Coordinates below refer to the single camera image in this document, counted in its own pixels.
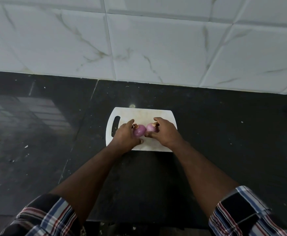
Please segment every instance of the plaid shirt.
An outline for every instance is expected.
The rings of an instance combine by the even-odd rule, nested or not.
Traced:
[[[237,187],[209,218],[212,235],[287,236],[287,227],[249,188]],[[45,194],[33,200],[1,234],[6,236],[79,236],[85,234],[72,207]]]

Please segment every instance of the onion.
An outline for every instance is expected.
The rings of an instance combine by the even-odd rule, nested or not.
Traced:
[[[147,125],[147,131],[158,132],[158,131],[159,131],[158,126],[159,126],[158,122],[149,123],[149,124]]]
[[[134,124],[134,130],[133,130],[133,135],[135,137],[141,137],[145,134],[146,132],[146,127],[144,125],[137,125],[136,123]]]

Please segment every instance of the tile backsplash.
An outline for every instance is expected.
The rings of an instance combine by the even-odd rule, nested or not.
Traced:
[[[287,0],[0,0],[0,71],[287,94]]]

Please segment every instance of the black countertop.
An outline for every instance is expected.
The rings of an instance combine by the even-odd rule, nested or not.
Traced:
[[[182,136],[287,224],[287,95],[0,72],[0,214],[15,215],[105,147],[114,107],[171,110]],[[131,151],[90,220],[207,228],[172,153]]]

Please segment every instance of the person's left hand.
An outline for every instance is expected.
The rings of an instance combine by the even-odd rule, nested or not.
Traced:
[[[133,149],[135,146],[143,143],[142,139],[135,137],[132,133],[132,124],[134,121],[134,119],[131,119],[128,123],[122,124],[119,129],[117,129],[113,140],[108,146],[114,147],[124,154]]]

